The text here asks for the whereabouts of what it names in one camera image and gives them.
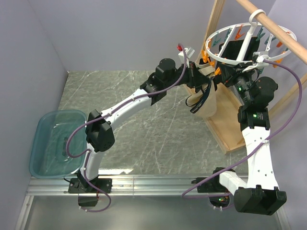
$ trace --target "marble floor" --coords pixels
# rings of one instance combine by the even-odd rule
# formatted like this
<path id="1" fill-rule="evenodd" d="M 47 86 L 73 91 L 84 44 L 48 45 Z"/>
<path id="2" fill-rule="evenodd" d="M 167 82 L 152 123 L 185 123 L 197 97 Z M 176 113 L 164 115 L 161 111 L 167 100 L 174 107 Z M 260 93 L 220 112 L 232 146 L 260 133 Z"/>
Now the marble floor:
<path id="1" fill-rule="evenodd" d="M 71 71 L 59 109 L 88 114 L 108 109 L 134 93 L 152 71 Z M 115 130 L 116 141 L 101 169 L 133 174 L 212 173 L 246 155 L 245 149 L 224 155 L 205 122 L 185 105 L 182 86 Z M 247 163 L 235 168 L 247 173 Z"/>

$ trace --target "wooden stand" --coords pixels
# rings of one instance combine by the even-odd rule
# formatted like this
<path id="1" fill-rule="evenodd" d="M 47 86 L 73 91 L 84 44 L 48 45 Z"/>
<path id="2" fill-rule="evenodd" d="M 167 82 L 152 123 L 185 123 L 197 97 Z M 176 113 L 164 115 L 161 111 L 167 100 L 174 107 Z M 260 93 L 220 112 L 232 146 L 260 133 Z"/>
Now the wooden stand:
<path id="1" fill-rule="evenodd" d="M 237 0 L 249 13 L 253 13 L 258 8 L 249 0 Z M 204 41 L 208 36 L 216 31 L 217 23 L 223 10 L 225 0 L 215 0 L 213 9 L 208 22 Z M 276 36 L 286 47 L 295 53 L 303 62 L 307 64 L 307 50 L 283 31 L 264 13 L 258 14 L 257 19 L 266 29 Z M 303 89 L 307 87 L 307 74 L 301 78 Z M 195 91 L 185 86 L 188 93 L 194 94 Z M 269 111 L 270 118 L 281 112 L 298 95 L 298 84 L 295 84 L 290 91 Z M 224 153 L 237 150 L 245 146 L 245 142 L 240 131 L 240 124 L 237 121 L 237 113 L 240 101 L 224 85 L 219 84 L 216 91 L 217 111 L 216 114 L 208 119 L 204 119 L 212 135 Z"/>

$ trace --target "clothespin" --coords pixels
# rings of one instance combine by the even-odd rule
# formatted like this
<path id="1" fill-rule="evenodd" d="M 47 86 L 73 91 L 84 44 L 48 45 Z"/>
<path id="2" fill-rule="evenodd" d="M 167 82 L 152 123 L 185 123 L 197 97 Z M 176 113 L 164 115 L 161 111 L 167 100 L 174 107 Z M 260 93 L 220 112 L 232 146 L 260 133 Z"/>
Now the clothespin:
<path id="1" fill-rule="evenodd" d="M 225 37 L 225 39 L 224 39 L 224 42 L 227 40 L 228 35 L 230 34 L 231 31 L 232 31 L 232 28 L 229 28 L 228 31 L 227 31 L 227 33 L 226 33 L 226 37 Z"/>
<path id="2" fill-rule="evenodd" d="M 239 28 L 239 30 L 238 30 L 238 32 L 236 34 L 235 40 L 238 40 L 240 37 L 242 37 L 245 34 L 245 33 L 240 34 L 242 26 L 243 25 L 240 26 L 240 28 Z"/>
<path id="3" fill-rule="evenodd" d="M 282 60 L 283 60 L 283 58 L 281 58 L 281 59 L 279 59 L 279 60 L 277 60 L 277 61 L 274 61 L 274 62 L 280 64 L 280 63 L 282 62 Z"/>
<path id="4" fill-rule="evenodd" d="M 259 41 L 265 35 L 265 33 L 262 33 L 262 31 L 263 31 L 263 26 L 260 28 L 260 30 L 259 30 L 259 32 L 257 34 L 256 41 Z"/>
<path id="5" fill-rule="evenodd" d="M 214 65 L 215 65 L 215 60 L 211 61 L 210 58 L 208 58 L 208 62 L 209 62 L 209 64 L 210 64 L 212 67 L 214 67 Z"/>
<path id="6" fill-rule="evenodd" d="M 214 41 L 213 41 L 212 47 L 216 46 L 216 45 L 221 41 L 221 39 L 222 39 L 222 38 L 220 37 L 219 40 L 216 40 L 216 38 L 217 38 L 217 35 L 214 37 Z"/>
<path id="7" fill-rule="evenodd" d="M 276 47 L 281 47 L 283 45 L 283 43 L 282 42 L 279 42 L 277 45 L 276 45 Z"/>
<path id="8" fill-rule="evenodd" d="M 202 55 L 203 63 L 207 63 L 208 62 L 208 53 L 206 51 L 202 50 L 201 55 Z"/>
<path id="9" fill-rule="evenodd" d="M 217 68 L 216 71 L 214 72 L 214 74 L 215 74 L 215 76 L 222 74 L 221 69 Z"/>
<path id="10" fill-rule="evenodd" d="M 270 36 L 267 38 L 267 40 L 265 40 L 265 42 L 264 42 L 264 44 L 265 45 L 267 45 L 268 44 L 268 42 L 269 42 L 269 38 L 270 38 Z"/>

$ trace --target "clear plastic tub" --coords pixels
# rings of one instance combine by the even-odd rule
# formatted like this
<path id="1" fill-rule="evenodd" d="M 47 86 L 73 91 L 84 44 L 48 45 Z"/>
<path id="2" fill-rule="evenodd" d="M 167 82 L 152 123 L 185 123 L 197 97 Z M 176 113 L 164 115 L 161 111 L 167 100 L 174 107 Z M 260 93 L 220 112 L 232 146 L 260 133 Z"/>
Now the clear plastic tub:
<path id="1" fill-rule="evenodd" d="M 29 170 L 36 178 L 60 178 L 75 173 L 84 156 L 71 158 L 65 151 L 68 137 L 86 122 L 86 115 L 79 110 L 54 111 L 38 122 L 33 142 Z M 79 154 L 86 149 L 85 128 L 73 137 L 70 153 Z"/>

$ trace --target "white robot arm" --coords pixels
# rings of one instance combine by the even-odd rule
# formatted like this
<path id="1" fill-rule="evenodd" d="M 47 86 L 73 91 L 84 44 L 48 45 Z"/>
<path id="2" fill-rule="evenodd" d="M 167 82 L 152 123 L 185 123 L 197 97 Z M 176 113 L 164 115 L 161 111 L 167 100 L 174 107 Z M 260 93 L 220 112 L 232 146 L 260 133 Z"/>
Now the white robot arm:
<path id="1" fill-rule="evenodd" d="M 185 49 L 185 51 L 188 58 L 193 54 L 191 48 Z M 183 51 L 179 53 L 179 57 L 184 63 L 182 56 Z M 184 64 L 188 67 L 186 71 L 184 71 Z M 168 89 L 169 86 L 174 85 L 174 82 L 179 81 L 177 85 L 186 84 L 190 88 L 196 89 L 211 82 L 209 76 L 204 76 L 199 72 L 194 62 L 187 60 L 184 64 L 176 69 L 172 59 L 162 59 L 155 72 L 134 94 L 112 108 L 101 112 L 94 110 L 89 114 L 88 122 L 96 119 L 99 121 L 90 122 L 86 127 L 87 147 L 90 151 L 86 153 L 83 166 L 77 173 L 79 181 L 73 184 L 73 186 L 81 188 L 81 190 L 77 190 L 78 193 L 80 191 L 93 192 L 88 182 L 97 184 L 99 166 L 104 152 L 114 144 L 113 131 L 123 121 L 161 100 L 166 96 L 166 90 L 164 92 L 161 90 Z M 246 67 L 244 64 L 229 66 L 221 63 L 220 69 L 223 77 L 221 82 L 227 87 L 234 85 L 244 102 L 244 105 L 239 109 L 238 121 L 245 139 L 247 155 L 254 151 L 260 143 L 264 144 L 256 154 L 248 159 L 247 183 L 241 180 L 234 171 L 221 173 L 217 183 L 234 195 L 234 203 L 238 212 L 272 215 L 286 202 L 286 194 L 279 191 L 274 176 L 269 142 L 265 140 L 270 134 L 266 107 L 273 99 L 273 93 L 278 86 L 268 77 L 252 81 L 251 75 L 254 70 L 245 71 Z"/>

